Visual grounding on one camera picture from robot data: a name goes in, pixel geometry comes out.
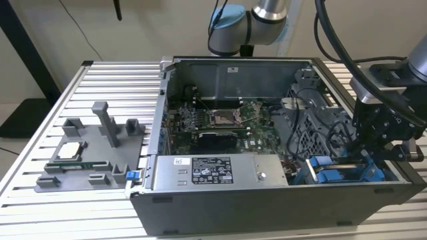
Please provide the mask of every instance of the motherboard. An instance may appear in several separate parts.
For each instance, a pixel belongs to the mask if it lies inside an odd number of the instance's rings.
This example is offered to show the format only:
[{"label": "motherboard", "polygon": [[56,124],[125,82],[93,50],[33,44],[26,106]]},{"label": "motherboard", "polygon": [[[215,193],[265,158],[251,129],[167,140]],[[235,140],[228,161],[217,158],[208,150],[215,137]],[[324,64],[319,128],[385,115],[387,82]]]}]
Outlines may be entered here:
[{"label": "motherboard", "polygon": [[260,100],[213,102],[196,98],[168,111],[171,152],[192,154],[277,154],[284,156],[271,120],[269,104]]}]

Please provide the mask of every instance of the green circuit board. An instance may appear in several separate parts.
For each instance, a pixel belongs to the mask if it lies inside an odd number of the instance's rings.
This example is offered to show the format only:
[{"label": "green circuit board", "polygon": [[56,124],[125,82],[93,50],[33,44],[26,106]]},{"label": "green circuit board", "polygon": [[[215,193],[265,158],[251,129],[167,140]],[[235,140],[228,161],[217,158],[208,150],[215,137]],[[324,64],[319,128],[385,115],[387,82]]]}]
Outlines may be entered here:
[{"label": "green circuit board", "polygon": [[171,152],[173,155],[201,154],[197,149],[200,133],[235,133],[236,145],[221,154],[277,154],[284,156],[280,138],[261,102],[243,102],[235,109],[195,109],[181,107],[169,117]]}]

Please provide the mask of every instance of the screw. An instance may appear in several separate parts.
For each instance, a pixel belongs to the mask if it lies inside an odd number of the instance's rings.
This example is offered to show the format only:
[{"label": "screw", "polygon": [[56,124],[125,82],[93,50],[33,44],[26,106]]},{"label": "screw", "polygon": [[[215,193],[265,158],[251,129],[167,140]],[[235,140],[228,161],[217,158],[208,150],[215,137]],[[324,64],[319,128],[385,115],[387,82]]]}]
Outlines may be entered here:
[{"label": "screw", "polygon": [[265,178],[267,178],[265,173],[259,172],[259,173],[257,173],[257,180],[263,181],[263,180],[265,180]]}]

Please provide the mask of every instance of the metal case panel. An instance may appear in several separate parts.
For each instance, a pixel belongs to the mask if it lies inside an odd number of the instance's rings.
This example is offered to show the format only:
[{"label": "metal case panel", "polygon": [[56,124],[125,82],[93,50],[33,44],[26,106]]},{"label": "metal case panel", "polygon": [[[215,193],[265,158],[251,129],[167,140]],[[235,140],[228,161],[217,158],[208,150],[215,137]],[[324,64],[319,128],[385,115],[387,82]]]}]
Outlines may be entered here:
[{"label": "metal case panel", "polygon": [[411,184],[141,194],[131,202],[151,236],[355,226]]},{"label": "metal case panel", "polygon": [[[224,169],[224,171],[231,173],[228,177],[231,177],[232,183],[193,184],[192,178],[197,176],[193,175],[193,171],[199,171],[199,168],[193,168],[192,162],[193,159],[201,158],[229,158],[231,171],[227,169]],[[256,155],[248,153],[159,156],[153,175],[153,191],[189,192],[197,190],[241,190],[288,185],[279,157],[272,154]]]}]

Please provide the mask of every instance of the power supply label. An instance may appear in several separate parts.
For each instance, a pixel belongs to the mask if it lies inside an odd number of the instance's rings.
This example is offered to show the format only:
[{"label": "power supply label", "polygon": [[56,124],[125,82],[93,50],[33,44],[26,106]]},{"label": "power supply label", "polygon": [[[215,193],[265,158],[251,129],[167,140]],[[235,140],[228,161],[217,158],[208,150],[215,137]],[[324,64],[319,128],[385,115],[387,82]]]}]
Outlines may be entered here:
[{"label": "power supply label", "polygon": [[191,171],[193,184],[233,183],[229,157],[193,157]]}]

